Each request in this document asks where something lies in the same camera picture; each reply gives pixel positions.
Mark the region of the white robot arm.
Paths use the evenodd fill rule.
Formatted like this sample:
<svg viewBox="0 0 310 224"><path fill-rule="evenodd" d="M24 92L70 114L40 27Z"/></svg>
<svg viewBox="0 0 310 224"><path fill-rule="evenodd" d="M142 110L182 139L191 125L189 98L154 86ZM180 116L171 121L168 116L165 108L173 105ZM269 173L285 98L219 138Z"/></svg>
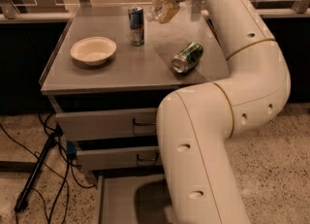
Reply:
<svg viewBox="0 0 310 224"><path fill-rule="evenodd" d="M289 98L291 78L249 0L203 1L230 75L164 98L157 112L160 155L177 224L251 224L224 142L274 118Z"/></svg>

